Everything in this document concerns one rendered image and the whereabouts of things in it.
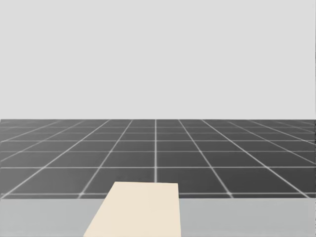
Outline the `tall board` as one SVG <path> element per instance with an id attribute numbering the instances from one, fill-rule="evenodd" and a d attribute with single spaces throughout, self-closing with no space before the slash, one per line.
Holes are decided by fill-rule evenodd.
<path id="1" fill-rule="evenodd" d="M 114 182 L 83 237 L 181 237 L 178 184 Z"/>

